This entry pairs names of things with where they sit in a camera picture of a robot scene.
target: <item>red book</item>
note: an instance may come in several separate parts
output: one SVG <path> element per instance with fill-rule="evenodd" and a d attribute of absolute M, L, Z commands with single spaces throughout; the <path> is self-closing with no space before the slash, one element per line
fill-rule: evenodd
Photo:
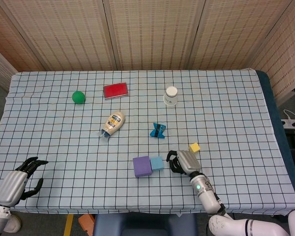
<path fill-rule="evenodd" d="M 127 83 L 119 83 L 119 84 L 104 86 L 105 99 L 128 96 L 128 94 L 129 93 L 128 93 Z"/>

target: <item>white cup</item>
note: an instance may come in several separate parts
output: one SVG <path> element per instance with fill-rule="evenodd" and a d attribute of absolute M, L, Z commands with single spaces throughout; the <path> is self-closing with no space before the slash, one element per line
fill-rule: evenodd
<path fill-rule="evenodd" d="M 177 88 L 169 86 L 163 96 L 164 102 L 167 106 L 174 106 L 177 103 Z"/>

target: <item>robotic arm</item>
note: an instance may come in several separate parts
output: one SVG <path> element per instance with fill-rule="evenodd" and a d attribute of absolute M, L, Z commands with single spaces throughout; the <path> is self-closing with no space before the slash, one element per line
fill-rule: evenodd
<path fill-rule="evenodd" d="M 33 190 L 25 192 L 26 183 L 37 167 L 48 163 L 37 159 L 38 157 L 27 159 L 20 167 L 10 172 L 0 186 L 0 235 L 11 216 L 10 208 L 20 200 L 37 194 L 43 184 L 43 178 L 40 178 Z"/>
<path fill-rule="evenodd" d="M 279 225 L 258 220 L 233 220 L 214 192 L 208 178 L 201 173 L 201 165 L 189 151 L 170 151 L 166 161 L 174 173 L 190 176 L 190 183 L 197 192 L 205 211 L 211 216 L 210 231 L 215 236 L 289 236 Z"/>

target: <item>white cable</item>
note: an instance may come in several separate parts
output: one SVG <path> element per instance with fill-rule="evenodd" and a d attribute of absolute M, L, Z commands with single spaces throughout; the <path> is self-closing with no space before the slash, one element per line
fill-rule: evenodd
<path fill-rule="evenodd" d="M 290 118 L 290 116 L 286 112 L 290 112 L 290 113 L 292 113 L 295 116 L 295 113 L 294 112 L 291 112 L 290 110 L 284 109 L 283 112 L 284 112 L 285 115 L 287 115 L 288 119 L 291 119 L 291 118 Z"/>

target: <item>blue chair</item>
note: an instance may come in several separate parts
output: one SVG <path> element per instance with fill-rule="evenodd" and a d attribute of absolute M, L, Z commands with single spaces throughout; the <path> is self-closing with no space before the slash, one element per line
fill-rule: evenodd
<path fill-rule="evenodd" d="M 198 236 L 196 214 L 139 212 L 96 215 L 93 236 Z"/>

